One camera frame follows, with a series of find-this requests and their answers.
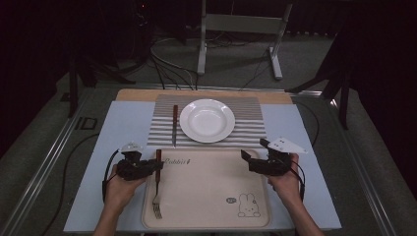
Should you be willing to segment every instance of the cartoon bunny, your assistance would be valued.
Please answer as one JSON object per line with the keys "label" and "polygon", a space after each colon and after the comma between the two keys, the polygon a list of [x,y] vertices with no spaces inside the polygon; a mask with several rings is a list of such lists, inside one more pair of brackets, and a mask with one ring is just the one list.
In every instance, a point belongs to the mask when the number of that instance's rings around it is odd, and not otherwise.
{"label": "cartoon bunny", "polygon": [[259,207],[253,194],[241,194],[239,196],[239,217],[259,217]]}

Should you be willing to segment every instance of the plate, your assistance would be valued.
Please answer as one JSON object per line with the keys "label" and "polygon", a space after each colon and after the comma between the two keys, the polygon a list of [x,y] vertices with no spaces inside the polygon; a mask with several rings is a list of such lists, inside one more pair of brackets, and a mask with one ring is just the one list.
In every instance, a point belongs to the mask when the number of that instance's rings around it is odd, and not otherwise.
{"label": "plate", "polygon": [[213,99],[195,100],[181,111],[180,126],[190,138],[201,143],[214,143],[232,133],[235,117],[232,110]]}

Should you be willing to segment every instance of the plate rim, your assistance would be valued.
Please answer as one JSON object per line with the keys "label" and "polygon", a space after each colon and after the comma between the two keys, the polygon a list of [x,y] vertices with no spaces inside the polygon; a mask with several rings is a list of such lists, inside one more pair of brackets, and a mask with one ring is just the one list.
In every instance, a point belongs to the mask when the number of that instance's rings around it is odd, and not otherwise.
{"label": "plate rim", "polygon": [[[224,112],[224,110],[220,109],[223,112],[223,114],[226,118],[226,127],[225,127],[223,132],[220,132],[220,134],[218,134],[216,136],[212,136],[212,137],[203,137],[203,136],[197,135],[189,127],[189,125],[188,125],[188,116],[185,117],[185,115],[186,115],[185,112],[188,112],[188,114],[190,114],[195,108],[198,107],[198,104],[196,104],[196,103],[201,103],[201,102],[207,102],[208,105],[206,105],[206,106],[211,106],[211,107],[215,107],[215,108],[218,108],[219,106],[225,106],[227,108],[225,110],[228,111],[228,112]],[[195,104],[195,107],[190,110],[190,107],[192,107],[193,103]],[[232,109],[230,109],[230,107],[228,105],[224,104],[223,102],[212,99],[212,98],[203,98],[203,99],[197,99],[197,100],[191,101],[190,103],[188,103],[182,109],[181,114],[180,114],[180,127],[181,127],[181,130],[184,132],[184,134],[188,138],[190,138],[194,141],[200,142],[200,143],[204,143],[204,144],[216,143],[216,142],[222,141],[225,138],[227,138],[233,132],[233,129],[235,127],[235,122],[236,122],[236,118],[234,116],[234,113],[233,113]]]}

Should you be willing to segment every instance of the tray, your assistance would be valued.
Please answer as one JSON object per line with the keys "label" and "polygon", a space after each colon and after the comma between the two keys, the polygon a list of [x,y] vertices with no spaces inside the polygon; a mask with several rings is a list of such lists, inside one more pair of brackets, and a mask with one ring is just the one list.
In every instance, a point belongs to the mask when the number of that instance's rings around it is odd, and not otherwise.
{"label": "tray", "polygon": [[[245,149],[259,158],[251,149]],[[152,210],[154,174],[147,180],[143,223],[154,229],[261,228],[270,221],[266,178],[250,172],[240,149],[163,149],[159,193],[162,219]]]}

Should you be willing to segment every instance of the white table top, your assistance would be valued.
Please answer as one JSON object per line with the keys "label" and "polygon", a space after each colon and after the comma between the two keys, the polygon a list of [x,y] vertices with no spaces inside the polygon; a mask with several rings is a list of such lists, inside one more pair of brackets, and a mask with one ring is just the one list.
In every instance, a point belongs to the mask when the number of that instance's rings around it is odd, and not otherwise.
{"label": "white table top", "polygon": [[[101,199],[101,181],[110,155],[128,142],[135,142],[145,149],[143,158],[152,158],[154,147],[146,147],[150,122],[155,102],[152,101],[113,101],[105,119],[100,136],[91,155],[89,165],[81,183],[65,225],[65,232],[92,232],[99,220],[103,207]],[[303,121],[295,105],[261,104],[268,140],[278,137],[305,148],[308,153],[300,154],[299,164],[306,174],[306,192],[304,204],[310,215],[322,229],[340,228],[340,222],[328,192],[325,179],[317,162]],[[260,157],[266,158],[264,149],[257,149]],[[113,163],[123,156],[116,155]],[[268,189],[270,205],[270,223],[253,230],[271,231],[293,228],[286,208],[276,192]],[[120,215],[117,230],[131,232],[151,232],[142,222],[146,185],[139,187],[135,196]]]}

